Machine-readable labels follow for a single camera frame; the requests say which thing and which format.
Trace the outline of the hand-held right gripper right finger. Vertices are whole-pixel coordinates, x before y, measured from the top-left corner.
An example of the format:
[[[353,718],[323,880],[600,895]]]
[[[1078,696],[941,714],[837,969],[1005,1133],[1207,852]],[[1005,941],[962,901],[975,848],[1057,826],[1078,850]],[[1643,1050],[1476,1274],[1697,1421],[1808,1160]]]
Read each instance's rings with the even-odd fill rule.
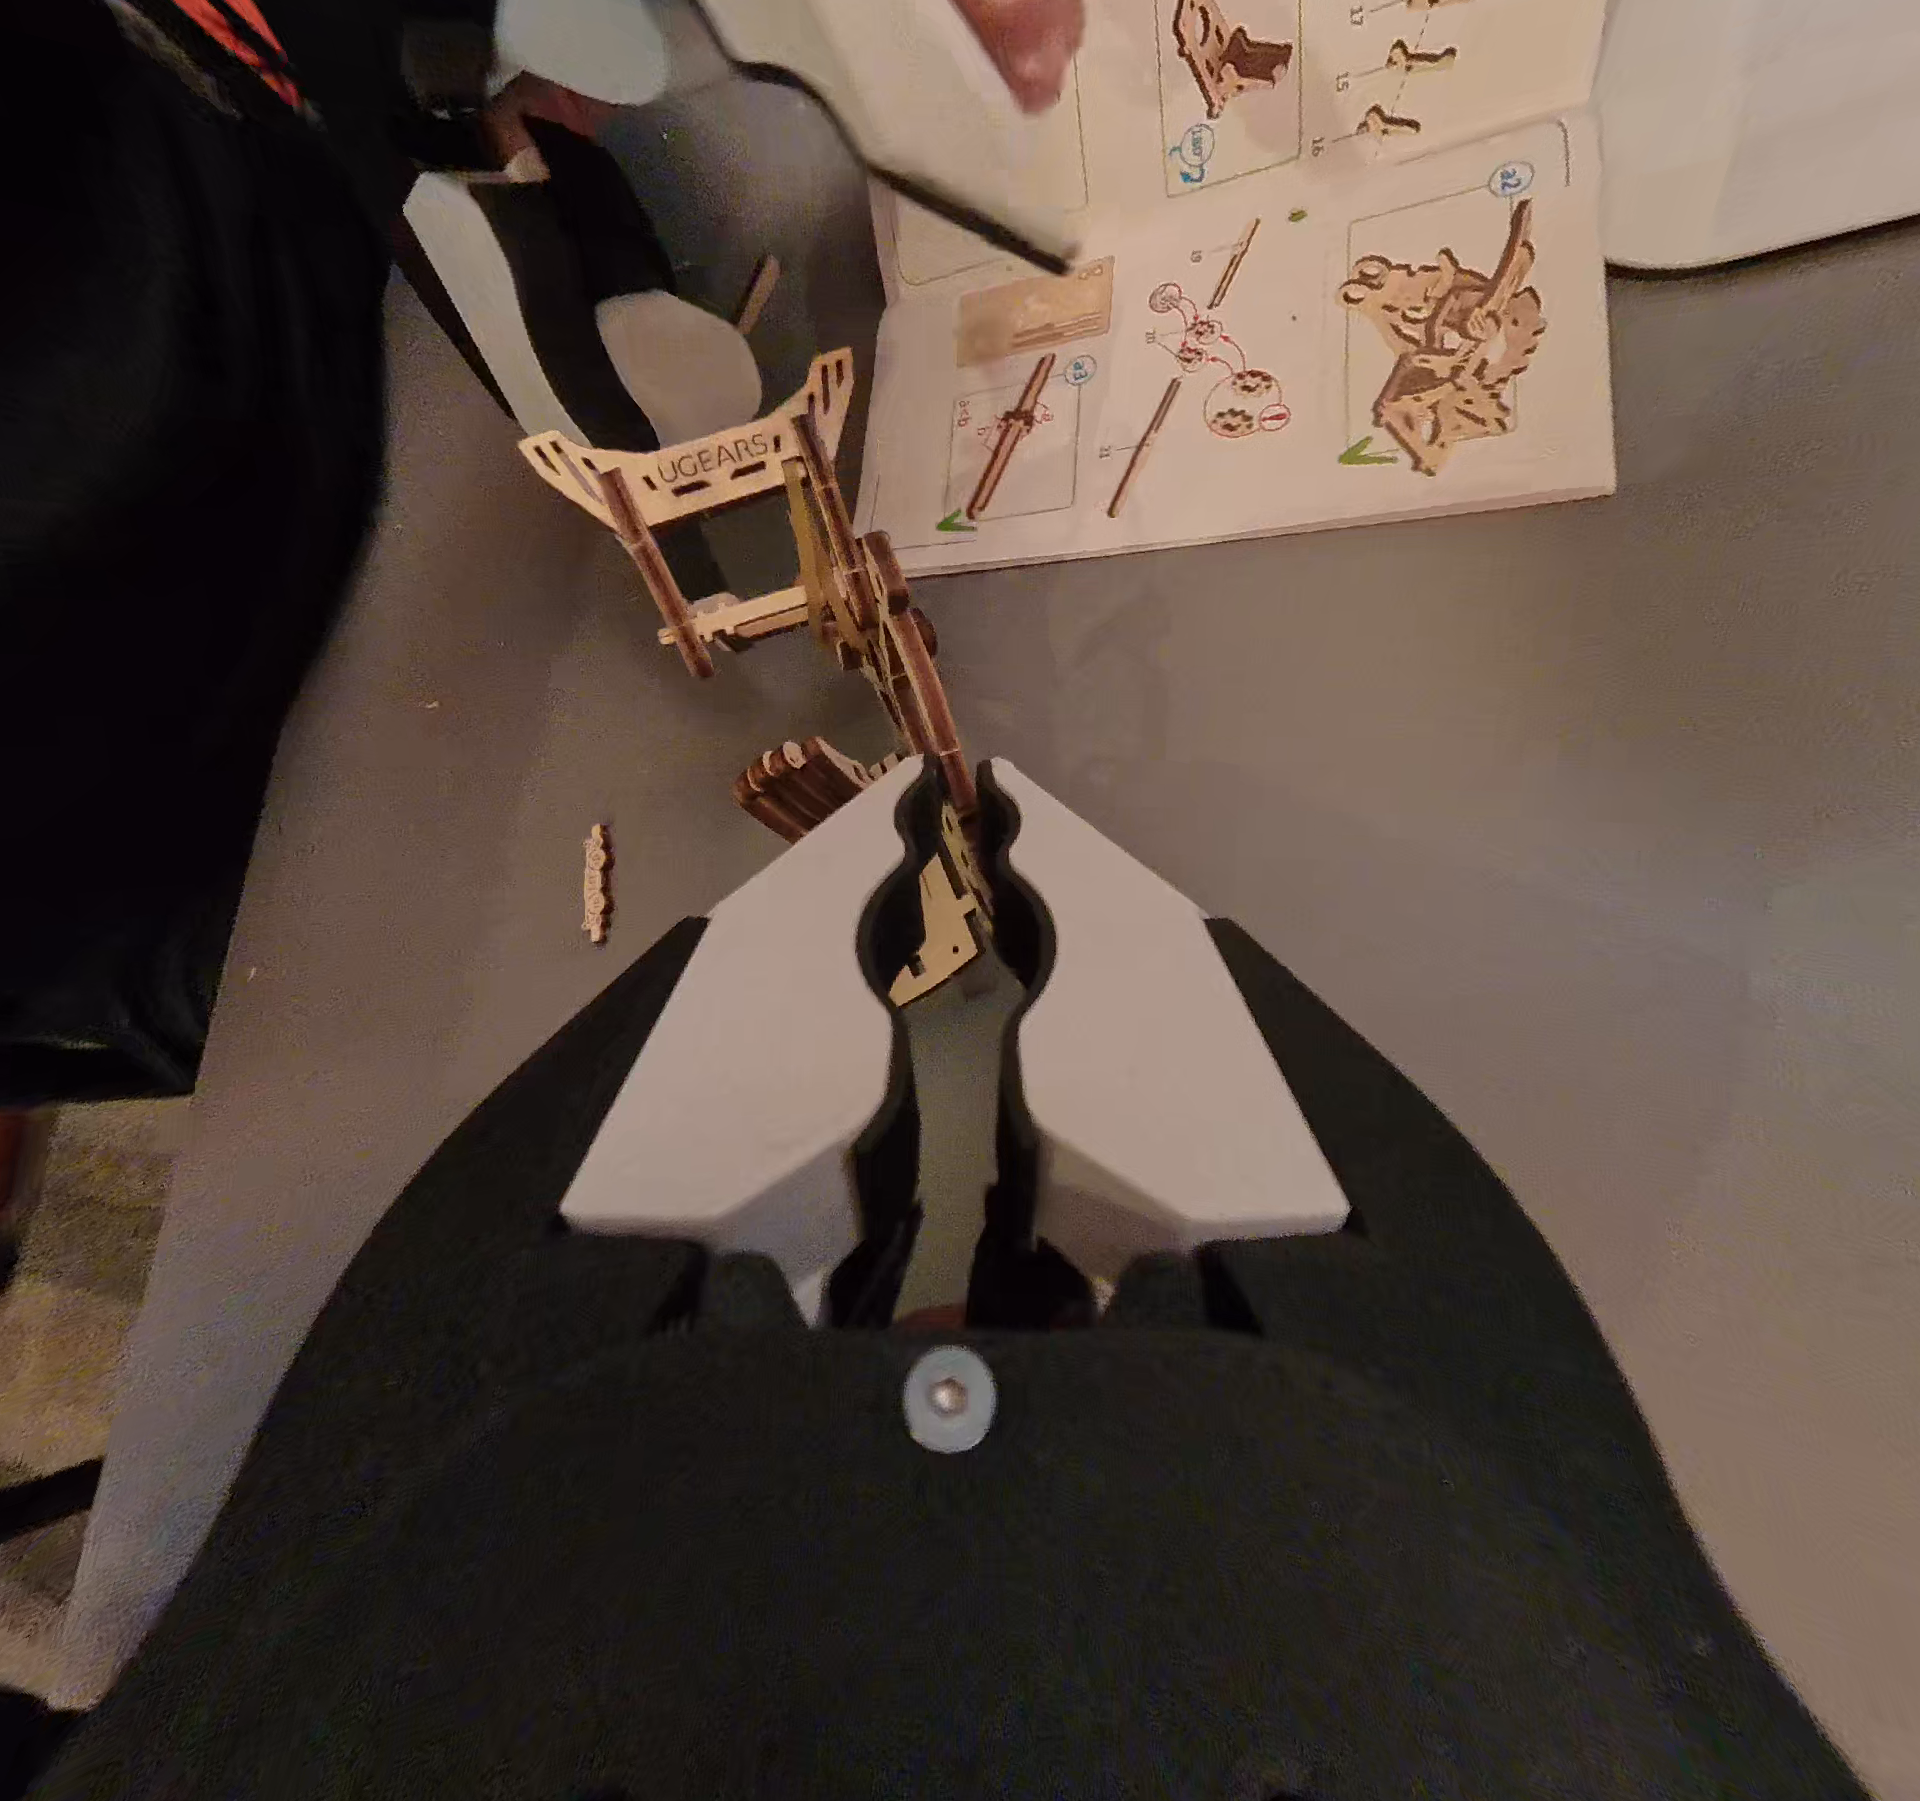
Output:
[[[999,1044],[978,1308],[1091,1308],[1143,1256],[1352,1212],[1211,917],[1012,762],[976,775]]]

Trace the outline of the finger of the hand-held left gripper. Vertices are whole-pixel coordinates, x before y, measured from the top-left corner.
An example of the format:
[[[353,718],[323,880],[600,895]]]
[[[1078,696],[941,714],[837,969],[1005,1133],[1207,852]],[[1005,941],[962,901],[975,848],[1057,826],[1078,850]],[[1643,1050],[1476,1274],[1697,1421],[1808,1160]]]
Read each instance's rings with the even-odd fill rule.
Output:
[[[515,125],[505,165],[420,175],[403,223],[524,434],[650,453],[753,421],[746,333],[684,294],[619,162]]]
[[[1078,234],[1020,107],[954,0],[692,0],[735,65],[802,85],[887,186],[1060,273]]]

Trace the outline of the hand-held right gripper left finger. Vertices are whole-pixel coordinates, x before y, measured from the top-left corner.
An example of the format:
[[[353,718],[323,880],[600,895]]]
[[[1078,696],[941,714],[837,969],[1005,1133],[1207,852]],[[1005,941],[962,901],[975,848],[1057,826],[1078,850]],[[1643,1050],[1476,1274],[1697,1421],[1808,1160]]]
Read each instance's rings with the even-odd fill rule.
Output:
[[[819,1323],[862,1239],[857,1138],[893,1079],[897,1016],[861,960],[887,880],[916,875],[897,763],[724,897],[564,1192],[587,1236],[775,1263]]]

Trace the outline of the wooden mechanical model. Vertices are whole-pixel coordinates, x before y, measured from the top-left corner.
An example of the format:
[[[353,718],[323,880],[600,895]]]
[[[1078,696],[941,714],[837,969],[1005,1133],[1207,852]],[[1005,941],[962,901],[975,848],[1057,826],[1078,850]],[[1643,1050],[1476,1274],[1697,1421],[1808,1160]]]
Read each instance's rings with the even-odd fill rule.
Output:
[[[919,873],[923,939],[893,974],[890,999],[926,996],[986,946],[992,895],[976,865],[976,795],[964,741],[939,673],[939,640],[915,602],[885,532],[861,534],[840,484],[836,450],[852,402],[852,351],[819,355],[807,381],[771,414],[650,453],[577,445],[556,429],[518,441],[541,479],[606,525],[635,564],[658,617],[658,642],[688,673],[715,675],[715,649],[740,652],[804,632],[843,673],[878,696],[896,747],[864,763],[823,737],[786,741],[737,772],[732,795],[750,817],[794,846],[909,758],[923,758],[943,791],[941,835]],[[796,579],[771,592],[691,598],[668,564],[672,532],[781,492],[798,553]]]

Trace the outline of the paper instruction booklet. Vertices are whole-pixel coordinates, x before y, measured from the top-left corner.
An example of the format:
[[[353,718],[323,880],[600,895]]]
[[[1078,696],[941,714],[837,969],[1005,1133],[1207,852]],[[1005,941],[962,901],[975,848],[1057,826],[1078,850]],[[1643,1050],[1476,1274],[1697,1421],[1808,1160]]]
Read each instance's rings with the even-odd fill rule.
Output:
[[[911,578],[1614,486],[1605,0],[1087,0],[1052,276],[875,190],[859,525]]]

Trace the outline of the white stand base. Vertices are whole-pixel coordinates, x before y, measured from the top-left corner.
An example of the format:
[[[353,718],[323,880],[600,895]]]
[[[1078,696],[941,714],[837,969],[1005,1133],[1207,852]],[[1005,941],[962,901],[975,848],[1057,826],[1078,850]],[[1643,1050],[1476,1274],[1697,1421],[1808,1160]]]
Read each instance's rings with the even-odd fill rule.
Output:
[[[1918,214],[1918,0],[1607,0],[1613,267],[1693,271]]]

